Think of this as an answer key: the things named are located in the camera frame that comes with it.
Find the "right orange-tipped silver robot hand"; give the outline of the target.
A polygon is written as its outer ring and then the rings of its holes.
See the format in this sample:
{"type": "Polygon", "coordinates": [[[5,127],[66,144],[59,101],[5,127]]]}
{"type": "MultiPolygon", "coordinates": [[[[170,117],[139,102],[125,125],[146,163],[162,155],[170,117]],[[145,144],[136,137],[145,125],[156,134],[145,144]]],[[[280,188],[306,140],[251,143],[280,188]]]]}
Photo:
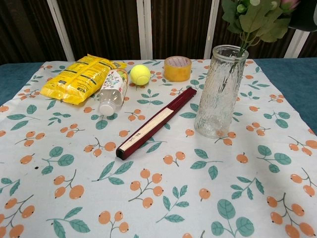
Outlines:
{"type": "Polygon", "coordinates": [[[317,0],[301,0],[292,12],[289,28],[315,32],[317,30],[317,0]]]}

